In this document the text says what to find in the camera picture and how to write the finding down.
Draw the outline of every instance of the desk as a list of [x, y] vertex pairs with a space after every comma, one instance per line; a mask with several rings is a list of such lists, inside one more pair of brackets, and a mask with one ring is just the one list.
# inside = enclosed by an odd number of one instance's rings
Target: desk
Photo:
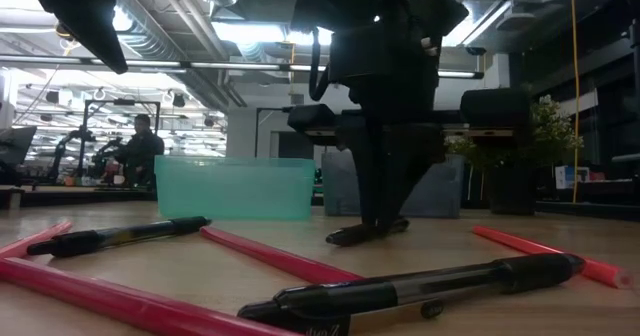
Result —
[[[519, 255], [473, 235], [473, 225], [526, 238], [628, 268], [640, 278], [640, 224], [541, 214], [490, 216], [463, 211], [460, 220], [413, 220], [406, 234], [354, 248], [335, 248], [324, 236], [354, 218], [326, 218], [315, 208], [309, 222], [218, 222], [216, 226], [305, 257], [376, 276], [482, 263]], [[152, 202], [125, 202], [23, 209], [0, 214], [0, 244], [63, 219], [74, 230], [126, 226], [157, 220]], [[98, 277], [235, 314], [244, 304], [266, 300], [299, 279], [218, 246], [199, 235], [155, 240], [70, 259], [37, 262]], [[561, 287], [475, 298], [445, 309], [436, 320], [381, 327], [375, 335], [637, 335], [640, 293], [615, 290], [582, 277]], [[147, 333], [0, 282], [3, 336], [138, 336]]]

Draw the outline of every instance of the red straw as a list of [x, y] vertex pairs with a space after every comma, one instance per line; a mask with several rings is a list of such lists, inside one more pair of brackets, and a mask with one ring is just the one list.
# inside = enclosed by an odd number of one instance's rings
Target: red straw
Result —
[[27, 260], [0, 260], [0, 279], [76, 306], [171, 336], [301, 336], [103, 280]]
[[313, 284], [360, 280], [363, 277], [351, 272], [279, 250], [212, 227], [200, 229], [202, 236], [233, 250], [251, 256], [286, 273]]
[[[489, 240], [499, 242], [528, 254], [564, 253], [564, 251], [540, 245], [533, 241], [509, 235], [498, 230], [490, 229], [488, 227], [474, 226], [473, 232], [476, 235], [486, 237]], [[595, 261], [584, 257], [583, 259], [586, 261], [584, 271], [582, 271], [583, 276], [615, 288], [626, 289], [632, 287], [633, 277], [628, 271], [604, 262]]]
[[71, 222], [59, 223], [49, 229], [38, 232], [31, 236], [25, 237], [14, 243], [8, 244], [0, 248], [0, 259], [8, 257], [25, 257], [27, 256], [27, 247], [38, 242], [47, 241], [55, 235], [65, 233], [71, 229]]

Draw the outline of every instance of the person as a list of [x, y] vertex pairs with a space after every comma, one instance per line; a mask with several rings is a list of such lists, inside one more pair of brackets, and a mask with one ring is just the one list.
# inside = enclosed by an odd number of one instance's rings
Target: person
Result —
[[127, 143], [127, 184], [155, 187], [154, 164], [156, 155], [164, 155], [164, 141], [151, 131], [151, 119], [140, 114], [134, 119], [136, 134]]

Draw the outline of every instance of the gray storage bin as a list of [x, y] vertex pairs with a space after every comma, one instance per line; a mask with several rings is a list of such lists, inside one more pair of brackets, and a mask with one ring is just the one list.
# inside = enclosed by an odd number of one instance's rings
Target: gray storage bin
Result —
[[[400, 214], [407, 217], [458, 218], [464, 174], [464, 158], [447, 155], [431, 166], [404, 203]], [[351, 152], [322, 155], [324, 209], [327, 216], [360, 215], [358, 179]]]

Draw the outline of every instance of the black marker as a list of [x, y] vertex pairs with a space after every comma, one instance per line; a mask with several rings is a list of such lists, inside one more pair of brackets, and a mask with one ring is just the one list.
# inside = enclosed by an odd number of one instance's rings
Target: black marker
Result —
[[238, 316], [305, 333], [343, 324], [351, 315], [437, 301], [455, 290], [497, 287], [517, 293], [558, 285], [580, 273], [584, 260], [570, 254], [538, 254], [443, 270], [376, 277], [280, 291], [270, 301], [244, 306]]
[[27, 248], [29, 255], [52, 254], [69, 257], [95, 252], [99, 249], [151, 238], [185, 235], [197, 232], [211, 223], [204, 217], [186, 217], [147, 225], [72, 232], [54, 236]]

